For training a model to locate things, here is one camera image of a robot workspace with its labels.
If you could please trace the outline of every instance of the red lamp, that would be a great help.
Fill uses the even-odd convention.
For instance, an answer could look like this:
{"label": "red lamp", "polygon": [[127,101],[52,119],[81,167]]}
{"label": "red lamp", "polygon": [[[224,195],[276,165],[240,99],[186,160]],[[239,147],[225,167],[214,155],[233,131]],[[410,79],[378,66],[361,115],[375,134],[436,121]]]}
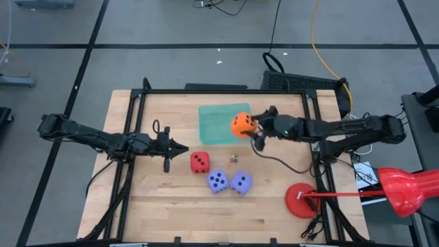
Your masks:
{"label": "red lamp", "polygon": [[379,168],[378,177],[383,190],[355,193],[316,193],[305,183],[292,185],[285,194],[285,203],[297,217],[313,217],[317,212],[310,204],[319,205],[318,198],[329,196],[385,195],[401,217],[416,212],[425,198],[439,196],[439,169],[410,174],[397,168]]}
{"label": "red lamp", "polygon": [[439,169],[410,174],[402,169],[379,168],[385,196],[401,217],[411,215],[425,198],[439,196]]}

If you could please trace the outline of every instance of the small dice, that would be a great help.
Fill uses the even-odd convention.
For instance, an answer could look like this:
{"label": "small dice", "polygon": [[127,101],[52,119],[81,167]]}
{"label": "small dice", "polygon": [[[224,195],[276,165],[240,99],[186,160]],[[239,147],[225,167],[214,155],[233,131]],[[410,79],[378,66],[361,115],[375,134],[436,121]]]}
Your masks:
{"label": "small dice", "polygon": [[228,187],[226,174],[222,170],[211,172],[207,176],[207,183],[213,193],[218,193]]}
{"label": "small dice", "polygon": [[238,171],[233,177],[230,187],[234,191],[244,196],[247,194],[252,184],[253,184],[253,178],[249,174],[243,171]]}
{"label": "small dice", "polygon": [[207,152],[192,153],[191,170],[193,173],[209,172],[209,154]]}
{"label": "small dice", "polygon": [[230,131],[238,138],[247,139],[248,134],[256,130],[257,124],[248,113],[239,113],[230,123]]}

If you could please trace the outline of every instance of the yellow cable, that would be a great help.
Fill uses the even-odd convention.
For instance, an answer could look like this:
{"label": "yellow cable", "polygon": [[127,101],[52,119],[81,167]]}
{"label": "yellow cable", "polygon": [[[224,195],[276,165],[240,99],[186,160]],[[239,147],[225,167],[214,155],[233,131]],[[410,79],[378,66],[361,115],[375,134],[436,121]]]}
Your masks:
{"label": "yellow cable", "polygon": [[[337,78],[337,80],[340,79],[340,77],[334,73],[334,71],[331,70],[331,68],[329,68],[329,66],[324,62],[323,58],[320,56],[320,54],[318,53],[316,46],[314,45],[314,23],[316,22],[316,12],[317,12],[317,7],[318,7],[318,0],[316,0],[316,4],[314,5],[314,10],[313,10],[313,17],[312,17],[312,21],[311,21],[311,45],[313,46],[313,50],[316,53],[318,59],[320,60],[320,62],[322,62],[322,64],[325,66],[325,68],[327,68],[327,70],[329,71],[329,73],[331,73],[332,75],[334,75],[335,78]],[[353,109],[353,100],[352,100],[352,95],[351,92],[349,91],[347,85],[345,83],[343,83],[343,87],[346,90],[346,92],[348,93],[348,97],[349,97],[349,107],[352,111]]]}
{"label": "yellow cable", "polygon": [[[5,46],[5,44],[0,43],[0,45],[5,49],[8,50],[8,48]],[[25,71],[24,75],[7,75],[7,76],[13,76],[13,77],[22,77],[22,78],[28,78],[30,75],[29,70],[26,68],[23,62],[19,59],[18,56],[16,56],[11,50],[8,50],[9,54],[11,55],[12,59],[16,61],[17,64],[19,64],[23,70]]]}

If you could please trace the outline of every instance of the red die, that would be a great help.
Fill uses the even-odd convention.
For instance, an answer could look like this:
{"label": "red die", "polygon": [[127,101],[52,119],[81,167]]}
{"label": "red die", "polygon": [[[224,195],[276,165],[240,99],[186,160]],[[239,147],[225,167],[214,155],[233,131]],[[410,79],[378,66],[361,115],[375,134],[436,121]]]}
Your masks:
{"label": "red die", "polygon": [[207,152],[192,153],[191,170],[193,173],[209,172],[209,154]]}

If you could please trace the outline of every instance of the metal stand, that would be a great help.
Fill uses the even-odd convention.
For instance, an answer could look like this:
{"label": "metal stand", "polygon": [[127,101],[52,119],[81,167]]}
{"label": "metal stand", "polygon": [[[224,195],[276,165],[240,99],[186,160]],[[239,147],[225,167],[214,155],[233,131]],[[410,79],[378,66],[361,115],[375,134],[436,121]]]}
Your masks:
{"label": "metal stand", "polygon": [[28,86],[33,88],[35,86],[35,80],[33,78],[0,75],[0,86]]}
{"label": "metal stand", "polygon": [[73,8],[75,0],[14,0],[23,8]]}

